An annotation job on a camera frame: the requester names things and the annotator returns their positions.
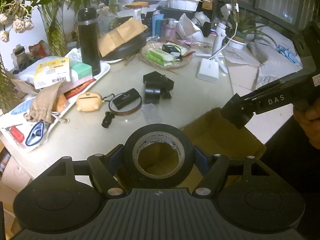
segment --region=white power bank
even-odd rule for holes
[[[202,59],[197,78],[215,83],[219,79],[219,64],[215,60]]]

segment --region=black thermos bottle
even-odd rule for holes
[[[92,67],[92,75],[101,72],[97,22],[97,12],[94,8],[80,9],[78,11],[78,32],[82,62]]]

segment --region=white food container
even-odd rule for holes
[[[228,40],[230,40],[229,46],[235,48],[235,49],[243,49],[243,47],[246,45],[245,42],[240,42],[236,40],[232,40],[229,37],[227,37]]]
[[[195,12],[197,10],[198,3],[200,1],[208,1],[208,0],[167,0],[169,8],[192,11],[192,12]]]

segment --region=ribbed plastic surface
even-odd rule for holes
[[[303,240],[290,229],[256,234],[226,222],[210,200],[192,197],[186,189],[133,189],[109,200],[101,213],[75,231],[46,235],[24,230],[15,240]]]

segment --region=small screw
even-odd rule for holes
[[[196,193],[200,196],[207,196],[211,193],[211,190],[206,187],[200,187],[196,189]]]
[[[108,189],[107,192],[111,196],[119,196],[123,193],[123,190],[118,187],[113,187],[113,188]]]

